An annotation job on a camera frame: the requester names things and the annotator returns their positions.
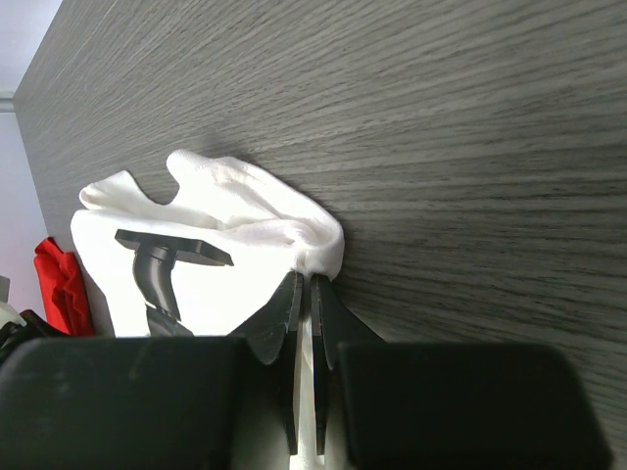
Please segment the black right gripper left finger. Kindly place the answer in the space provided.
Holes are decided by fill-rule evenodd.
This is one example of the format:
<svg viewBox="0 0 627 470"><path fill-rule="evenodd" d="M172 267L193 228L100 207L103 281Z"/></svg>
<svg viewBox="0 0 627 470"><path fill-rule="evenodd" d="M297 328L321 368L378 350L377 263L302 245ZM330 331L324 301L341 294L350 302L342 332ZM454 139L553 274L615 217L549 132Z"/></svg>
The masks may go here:
<svg viewBox="0 0 627 470"><path fill-rule="evenodd" d="M217 337L37 339L1 367L5 469L285 469L303 278Z"/></svg>

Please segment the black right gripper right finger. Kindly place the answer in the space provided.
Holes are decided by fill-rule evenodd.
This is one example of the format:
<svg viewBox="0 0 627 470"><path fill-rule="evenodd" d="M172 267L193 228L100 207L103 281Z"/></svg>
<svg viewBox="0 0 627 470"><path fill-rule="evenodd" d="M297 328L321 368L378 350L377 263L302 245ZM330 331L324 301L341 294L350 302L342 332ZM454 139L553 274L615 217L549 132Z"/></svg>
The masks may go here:
<svg viewBox="0 0 627 470"><path fill-rule="evenodd" d="M316 450L329 469L607 469L573 365L528 343L389 343L311 281Z"/></svg>

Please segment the red t shirt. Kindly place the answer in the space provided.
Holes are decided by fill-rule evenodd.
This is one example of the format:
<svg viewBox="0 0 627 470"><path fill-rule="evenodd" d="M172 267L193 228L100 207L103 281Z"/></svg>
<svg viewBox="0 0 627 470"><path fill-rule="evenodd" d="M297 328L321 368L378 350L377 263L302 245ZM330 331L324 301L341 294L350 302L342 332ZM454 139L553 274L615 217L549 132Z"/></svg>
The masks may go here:
<svg viewBox="0 0 627 470"><path fill-rule="evenodd" d="M35 247L33 265L48 323L70 336L94 336L85 284L74 253L64 252L48 237Z"/></svg>

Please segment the white printed t shirt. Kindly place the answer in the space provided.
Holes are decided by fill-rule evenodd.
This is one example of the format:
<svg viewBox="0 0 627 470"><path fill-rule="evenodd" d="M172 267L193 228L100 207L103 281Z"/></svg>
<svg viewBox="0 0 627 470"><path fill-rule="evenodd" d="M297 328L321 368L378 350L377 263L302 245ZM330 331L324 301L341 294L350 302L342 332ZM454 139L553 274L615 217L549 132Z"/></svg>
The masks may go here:
<svg viewBox="0 0 627 470"><path fill-rule="evenodd" d="M84 187L71 221L75 250L104 295L113 339L217 337L259 311L291 272L303 278L294 399L298 450L285 469L316 469L314 368L306 287L330 281L341 224L265 170L231 157L176 151L172 201L150 200L127 171Z"/></svg>

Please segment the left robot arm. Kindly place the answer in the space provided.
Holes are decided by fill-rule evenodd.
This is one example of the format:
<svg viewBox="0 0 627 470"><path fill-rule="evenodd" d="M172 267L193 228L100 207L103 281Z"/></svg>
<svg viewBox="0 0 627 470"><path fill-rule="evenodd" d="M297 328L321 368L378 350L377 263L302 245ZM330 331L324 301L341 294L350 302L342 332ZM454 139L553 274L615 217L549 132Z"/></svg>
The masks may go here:
<svg viewBox="0 0 627 470"><path fill-rule="evenodd" d="M8 303L11 281L1 277L1 331L0 361L8 357L22 344L39 338L67 337L66 333L50 325L34 311L18 312Z"/></svg>

